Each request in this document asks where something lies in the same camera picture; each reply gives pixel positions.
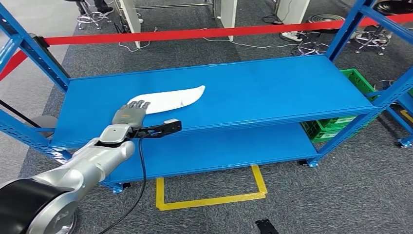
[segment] black cable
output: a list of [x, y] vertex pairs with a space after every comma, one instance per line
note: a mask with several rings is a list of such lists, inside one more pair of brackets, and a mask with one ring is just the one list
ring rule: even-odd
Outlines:
[[288, 4], [288, 11], [287, 14], [285, 14], [285, 17], [281, 20], [282, 23], [284, 23], [284, 20], [287, 18], [288, 14], [290, 14], [290, 6], [293, 0], [290, 0], [290, 3]]
[[288, 11], [287, 14], [285, 14], [285, 17], [283, 19], [280, 19], [277, 15], [269, 15], [269, 16], [264, 16], [261, 18], [261, 20], [264, 23], [270, 23], [270, 24], [284, 24], [284, 20], [287, 18], [288, 14], [290, 14], [290, 7], [291, 7], [291, 3], [293, 2], [293, 0], [290, 0], [290, 2], [288, 3]]
[[29, 119], [27, 116], [23, 115], [13, 107], [11, 107], [9, 104], [5, 103], [4, 101], [0, 100], [0, 105], [4, 106], [7, 108], [9, 111], [13, 112], [16, 114], [18, 117], [24, 119], [26, 122], [30, 123], [33, 127], [35, 128], [41, 128], [37, 123], [35, 123], [33, 120]]
[[143, 151], [142, 151], [142, 140], [143, 140], [144, 138], [146, 138], [147, 136], [149, 136], [149, 135], [151, 135], [151, 134], [155, 134], [155, 133], [158, 133], [158, 132], [151, 132], [151, 133], [148, 133], [148, 134], [144, 135], [143, 137], [141, 137], [141, 138], [139, 139], [139, 142], [138, 142], [139, 156], [141, 157], [142, 174], [143, 174], [143, 185], [142, 185], [141, 192], [140, 192], [140, 194], [139, 194], [138, 200], [135, 202], [135, 204], [134, 204], [120, 219], [118, 219], [118, 220], [117, 220], [115, 223], [113, 223], [112, 225], [108, 226], [105, 230], [99, 232], [99, 234], [104, 234], [104, 233], [106, 233], [106, 232], [109, 231], [111, 228], [113, 228], [114, 226], [116, 226], [119, 222], [121, 222], [126, 216], [128, 216], [128, 215], [132, 212], [132, 210], [135, 209], [135, 207], [138, 205], [139, 201], [141, 200], [142, 195], [143, 195], [143, 192], [144, 192], [144, 190], [145, 190], [145, 186], [146, 186], [146, 168], [145, 168], [145, 161], [144, 161]]

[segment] yellow tape marking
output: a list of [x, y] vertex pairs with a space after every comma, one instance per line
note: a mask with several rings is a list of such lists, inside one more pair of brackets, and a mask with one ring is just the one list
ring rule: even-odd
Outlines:
[[406, 117], [410, 122], [413, 123], [413, 118], [409, 115], [409, 113], [407, 113], [406, 110], [402, 110], [402, 111], [400, 111], [400, 113], [401, 113], [402, 115], [404, 115], [404, 117]]
[[257, 165], [251, 165], [251, 169], [252, 169], [252, 173], [254, 174], [254, 178], [257, 183], [257, 187], [259, 191], [257, 193], [223, 196], [223, 197], [199, 199], [199, 200], [192, 200], [192, 201], [180, 201], [180, 202], [172, 202], [172, 203], [165, 203], [164, 179], [162, 177], [157, 178], [156, 179], [156, 207], [162, 211], [167, 211], [167, 210], [176, 210], [176, 209], [200, 207], [200, 206], [210, 206], [210, 205], [265, 198], [265, 194], [268, 193], [268, 191], [267, 191], [267, 187], [265, 186], [263, 175], [261, 174], [260, 168]]

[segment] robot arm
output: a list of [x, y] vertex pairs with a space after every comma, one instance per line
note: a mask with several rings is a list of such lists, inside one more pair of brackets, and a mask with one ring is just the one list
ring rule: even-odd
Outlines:
[[90, 140], [60, 167], [0, 186], [1, 233], [57, 233], [93, 186], [133, 154], [131, 138], [152, 132], [150, 137], [162, 137], [181, 130], [177, 120], [142, 128], [148, 105], [143, 101], [124, 105], [100, 137]]

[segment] blue metal shelf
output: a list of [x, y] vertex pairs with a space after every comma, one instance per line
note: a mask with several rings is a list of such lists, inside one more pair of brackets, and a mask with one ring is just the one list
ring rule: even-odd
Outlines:
[[[406, 93], [399, 97], [397, 102], [403, 107], [409, 115], [413, 114], [413, 97], [410, 94]], [[391, 107], [387, 108], [387, 111], [393, 118], [409, 132], [410, 136], [398, 139], [400, 146], [403, 148], [412, 147], [413, 146], [413, 128], [408, 124], [398, 113], [396, 113]]]
[[[145, 118], [145, 126], [171, 118], [183, 124], [178, 133], [145, 139], [149, 178], [298, 159], [315, 167], [394, 101], [412, 113], [412, 98], [406, 93], [413, 88], [413, 68], [370, 103], [333, 64], [364, 16], [413, 43], [412, 32], [371, 9], [374, 2], [354, 4], [325, 55], [78, 79], [69, 79], [47, 49], [0, 3], [0, 28], [10, 38], [0, 51], [0, 68], [19, 47], [66, 94], [51, 141], [2, 110], [0, 131], [64, 163], [71, 157], [65, 149], [79, 148], [99, 136], [115, 111], [132, 97], [205, 85], [196, 103]], [[298, 124], [350, 115], [358, 116], [318, 151]], [[102, 184], [119, 192], [120, 183], [141, 177], [134, 154]]]
[[413, 97], [410, 94], [404, 94], [399, 97], [397, 102], [402, 106], [407, 112], [413, 113]]
[[80, 78], [71, 81], [51, 146], [76, 148], [99, 136], [119, 106], [134, 96], [200, 85], [206, 89], [196, 103], [148, 115], [144, 125], [177, 118], [184, 128], [174, 134], [177, 137], [358, 115], [376, 109], [325, 56]]
[[[178, 176], [226, 168], [299, 160], [317, 152], [298, 123], [245, 130], [172, 135], [143, 140], [148, 178]], [[112, 183], [142, 179], [135, 152], [108, 177]]]

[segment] white cable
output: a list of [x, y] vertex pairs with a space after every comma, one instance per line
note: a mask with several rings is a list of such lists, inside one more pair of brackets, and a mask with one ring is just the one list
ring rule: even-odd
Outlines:
[[286, 47], [286, 46], [291, 46], [291, 45], [299, 45], [299, 44], [288, 44], [288, 45], [256, 46], [256, 45], [247, 45], [247, 44], [242, 44], [242, 43], [236, 43], [236, 42], [233, 42], [233, 41], [227, 40], [227, 39], [216, 39], [216, 40], [210, 40], [210, 39], [207, 39], [207, 38], [203, 38], [203, 39], [205, 39], [207, 41], [229, 41], [229, 42], [231, 42], [233, 44], [236, 44], [236, 45], [243, 45], [243, 46], [246, 46], [246, 47], [253, 47], [253, 48], [258, 48], [258, 49], [265, 49], [265, 48], [269, 48], [269, 47]]
[[[155, 29], [153, 30], [153, 32], [156, 32], [156, 31], [158, 31], [158, 27], [155, 27]], [[125, 46], [125, 45], [122, 45], [120, 42], [118, 43], [118, 45], [127, 48], [127, 49], [129, 50], [129, 52], [136, 52], [136, 51], [138, 51], [138, 50], [140, 50], [140, 49], [143, 49], [143, 48], [145, 48], [145, 47], [148, 47], [148, 46], [150, 45], [150, 41], [148, 41], [148, 44], [147, 44], [147, 45], [142, 46], [141, 48], [137, 48], [136, 50], [131, 50], [129, 47], [127, 47], [127, 46]]]

